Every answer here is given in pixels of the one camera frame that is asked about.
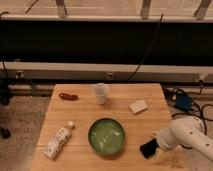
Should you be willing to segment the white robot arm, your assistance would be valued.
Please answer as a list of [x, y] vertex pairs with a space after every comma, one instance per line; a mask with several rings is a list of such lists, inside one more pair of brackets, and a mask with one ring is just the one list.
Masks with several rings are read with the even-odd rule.
[[204, 123], [197, 117], [172, 120], [167, 127], [157, 131], [156, 142], [163, 151], [178, 145], [193, 148], [213, 162], [213, 139], [204, 134]]

